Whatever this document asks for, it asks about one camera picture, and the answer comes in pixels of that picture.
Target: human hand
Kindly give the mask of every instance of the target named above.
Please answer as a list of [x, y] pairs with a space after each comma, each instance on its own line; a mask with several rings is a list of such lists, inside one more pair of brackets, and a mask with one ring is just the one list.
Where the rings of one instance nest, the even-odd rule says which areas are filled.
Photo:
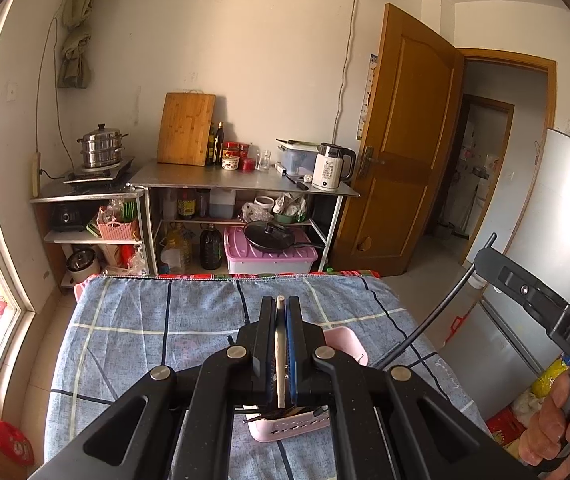
[[[543, 458], [555, 458], [561, 450], [559, 441], [563, 435], [570, 443], [570, 422], [566, 423], [561, 409], [567, 402], [569, 393], [570, 376], [567, 370], [556, 377], [543, 407], [531, 417], [529, 428], [520, 436], [518, 453], [525, 462], [538, 465]], [[563, 480], [569, 473], [570, 454], [546, 480]]]

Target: electric kettle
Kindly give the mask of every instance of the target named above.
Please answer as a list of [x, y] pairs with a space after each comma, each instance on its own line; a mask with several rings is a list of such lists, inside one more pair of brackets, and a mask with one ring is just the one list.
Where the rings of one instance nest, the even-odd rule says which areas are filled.
[[[350, 157], [350, 171], [342, 176], [343, 157]], [[318, 189], [336, 189], [342, 180], [349, 180], [356, 165], [356, 153], [348, 148], [323, 142], [318, 146], [316, 164], [314, 165], [314, 175], [312, 176], [312, 186]]]

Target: pink basket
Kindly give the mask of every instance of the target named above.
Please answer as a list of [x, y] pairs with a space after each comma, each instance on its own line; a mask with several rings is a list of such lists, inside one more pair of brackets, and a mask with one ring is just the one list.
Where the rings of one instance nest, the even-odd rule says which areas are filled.
[[[367, 352], [351, 328], [339, 326], [325, 330], [325, 343], [336, 350], [342, 350], [351, 355], [359, 364], [367, 365]], [[300, 415], [286, 416], [276, 420], [262, 418], [255, 422], [249, 422], [249, 432], [258, 442], [274, 442], [291, 436], [320, 430], [329, 426], [329, 413], [320, 413], [314, 416], [314, 412], [301, 413]]]
[[128, 224], [120, 222], [109, 222], [107, 224], [96, 223], [101, 233], [101, 238], [106, 240], [140, 240], [139, 238], [139, 219]]

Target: refrigerator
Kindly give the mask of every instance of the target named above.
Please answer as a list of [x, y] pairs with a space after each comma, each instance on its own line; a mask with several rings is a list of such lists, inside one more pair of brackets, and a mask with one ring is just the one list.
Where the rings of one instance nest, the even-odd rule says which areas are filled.
[[[570, 303], [570, 136], [547, 131], [538, 177], [506, 254]], [[560, 352], [520, 305], [489, 286], [440, 354], [487, 420]]]

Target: plaid bedsheet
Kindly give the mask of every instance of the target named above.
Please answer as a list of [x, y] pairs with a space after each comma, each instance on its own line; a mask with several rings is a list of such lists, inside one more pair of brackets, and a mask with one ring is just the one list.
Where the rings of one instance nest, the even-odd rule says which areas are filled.
[[[226, 279], [94, 278], [76, 306], [60, 348], [45, 428], [45, 460], [158, 364], [203, 363], [238, 327], [258, 320], [263, 296], [298, 296], [303, 320], [348, 326], [376, 362], [415, 327], [412, 316], [372, 275], [302, 274]], [[475, 403], [425, 338], [395, 364], [409, 366], [488, 431]], [[262, 444], [236, 417], [232, 479], [335, 476], [329, 428]]]

